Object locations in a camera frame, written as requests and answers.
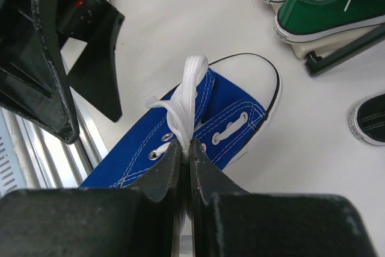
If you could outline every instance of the black metal stand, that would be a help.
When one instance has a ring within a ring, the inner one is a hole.
[[[331,195],[250,194],[194,140],[172,142],[130,186],[15,191],[0,201],[1,256],[178,256],[185,211],[195,256],[375,256],[352,204]]]
[[[0,106],[72,143],[79,127],[70,84],[117,121],[114,48],[123,20],[106,0],[0,0]],[[67,80],[60,49],[69,37],[88,45]]]
[[[355,55],[371,48],[385,39],[385,24],[373,29],[348,45],[336,50],[325,58],[317,56],[314,52],[306,55],[305,66],[311,76],[320,75],[349,60]]]

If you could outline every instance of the eyelet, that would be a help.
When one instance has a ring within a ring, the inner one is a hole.
[[[171,140],[171,138],[174,137],[174,134],[172,132],[169,132],[168,134],[165,134],[163,137],[162,137],[162,141],[168,141],[168,140]]]
[[[247,122],[248,114],[245,111],[243,113],[241,113],[241,117],[244,117],[245,118],[245,122]]]
[[[219,135],[219,132],[216,132],[216,133],[212,136],[211,143],[212,143],[214,146],[216,146],[216,145],[219,144],[219,142],[220,142],[220,141],[217,141],[217,140],[215,139],[215,137],[216,137],[217,135]]]
[[[154,161],[154,160],[158,159],[159,157],[160,157],[160,155],[159,156],[156,155],[156,150],[152,150],[149,153],[149,160],[151,160],[151,161]]]

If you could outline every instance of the green canvas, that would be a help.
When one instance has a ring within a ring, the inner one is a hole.
[[[347,3],[348,0],[286,0],[277,15],[276,31],[286,41],[288,33],[333,34],[342,26],[354,29],[385,22],[385,0],[351,0],[345,12]]]

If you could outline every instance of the blue canvas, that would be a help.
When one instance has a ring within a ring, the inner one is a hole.
[[[169,99],[174,90],[164,99]],[[266,109],[249,94],[221,75],[208,69],[197,86],[194,138],[206,145],[209,159],[220,169],[232,160],[262,123]],[[247,113],[248,120],[229,138],[212,143],[216,132],[223,132],[230,122]],[[105,159],[92,171],[81,187],[121,188],[145,174],[156,164],[149,153],[164,142],[170,133],[166,122],[167,110],[152,108],[117,143]]]

